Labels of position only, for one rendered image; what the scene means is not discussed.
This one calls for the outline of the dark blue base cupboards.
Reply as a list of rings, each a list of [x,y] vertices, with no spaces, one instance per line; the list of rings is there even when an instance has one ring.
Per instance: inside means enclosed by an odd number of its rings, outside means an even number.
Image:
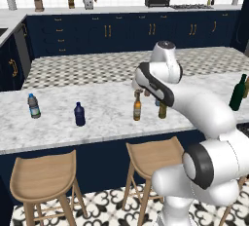
[[[238,11],[41,15],[26,18],[35,57],[150,51],[231,44]]]

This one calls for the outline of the dark blue plastic bottle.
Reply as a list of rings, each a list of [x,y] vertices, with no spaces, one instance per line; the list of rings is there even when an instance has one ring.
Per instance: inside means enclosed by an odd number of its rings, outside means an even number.
[[[76,103],[74,114],[75,114],[76,125],[82,127],[86,123],[86,119],[85,119],[85,109],[80,102]]]

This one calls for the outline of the grey dishwasher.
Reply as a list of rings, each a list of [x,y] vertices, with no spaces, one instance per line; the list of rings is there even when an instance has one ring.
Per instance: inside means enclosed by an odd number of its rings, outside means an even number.
[[[24,78],[27,78],[30,72],[30,69],[31,69],[31,61],[30,61],[29,52],[27,49],[27,45],[26,45],[26,41],[24,38],[24,33],[23,33],[23,29],[21,25],[19,25],[16,28],[14,32],[14,36],[15,36],[17,47],[18,47],[18,55],[20,58],[23,75],[24,75]]]

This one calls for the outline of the green glass bottle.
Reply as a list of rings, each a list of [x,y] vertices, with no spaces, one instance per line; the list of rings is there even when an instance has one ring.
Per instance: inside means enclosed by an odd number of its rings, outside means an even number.
[[[247,75],[242,74],[240,81],[235,85],[232,95],[231,95],[231,100],[230,100],[230,108],[233,111],[237,111],[239,109],[241,100],[243,98],[244,92],[245,92],[245,80],[246,80]]]

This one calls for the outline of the olive brown glass bottle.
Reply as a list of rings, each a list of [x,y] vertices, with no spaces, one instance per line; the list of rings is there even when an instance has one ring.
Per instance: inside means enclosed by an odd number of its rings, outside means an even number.
[[[164,119],[166,117],[166,105],[160,102],[159,118]]]

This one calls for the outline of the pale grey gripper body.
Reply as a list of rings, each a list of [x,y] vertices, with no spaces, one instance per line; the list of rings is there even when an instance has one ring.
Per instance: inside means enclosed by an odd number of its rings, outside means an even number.
[[[139,72],[136,71],[136,72],[135,72],[135,75],[134,75],[134,77],[133,77],[133,79],[132,79],[131,86],[133,87],[133,89],[134,89],[135,91],[138,91],[138,90],[143,91],[144,88],[143,88],[142,86],[139,85],[139,83],[138,83],[138,78],[139,78]]]

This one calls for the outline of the dark blue island cabinet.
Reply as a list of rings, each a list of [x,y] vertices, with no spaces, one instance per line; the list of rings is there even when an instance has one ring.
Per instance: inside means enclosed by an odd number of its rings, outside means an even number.
[[[83,193],[124,187],[129,166],[125,144],[166,140],[173,136],[178,138],[184,148],[205,139],[202,132],[190,130],[2,155],[0,157],[0,195],[14,205],[18,203],[10,193],[10,177],[16,157],[36,158],[65,154],[73,149],[77,150],[77,179]]]

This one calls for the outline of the black hob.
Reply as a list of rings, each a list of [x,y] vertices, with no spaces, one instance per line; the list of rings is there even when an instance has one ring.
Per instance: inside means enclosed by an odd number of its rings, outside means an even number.
[[[170,8],[174,10],[199,10],[199,9],[213,9],[212,6],[204,4],[183,4],[183,5],[170,5]]]

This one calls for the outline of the clear plastic bottle blue cap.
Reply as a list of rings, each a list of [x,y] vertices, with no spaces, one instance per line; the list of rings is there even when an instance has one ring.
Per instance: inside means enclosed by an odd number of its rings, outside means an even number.
[[[38,100],[34,94],[28,96],[27,104],[29,106],[30,115],[33,119],[41,117],[41,111],[39,108]]]

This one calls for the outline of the dark blue side cupboard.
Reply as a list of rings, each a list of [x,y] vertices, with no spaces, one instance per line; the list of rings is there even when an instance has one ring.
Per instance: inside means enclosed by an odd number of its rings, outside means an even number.
[[[0,92],[19,91],[24,82],[18,48],[13,35],[0,47]]]

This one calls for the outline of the amber glass bottle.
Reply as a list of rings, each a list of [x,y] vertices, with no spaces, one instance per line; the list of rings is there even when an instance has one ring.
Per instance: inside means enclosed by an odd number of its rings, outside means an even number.
[[[134,95],[135,95],[135,101],[134,101],[134,105],[133,105],[133,120],[139,121],[140,116],[141,116],[140,94],[134,93]]]

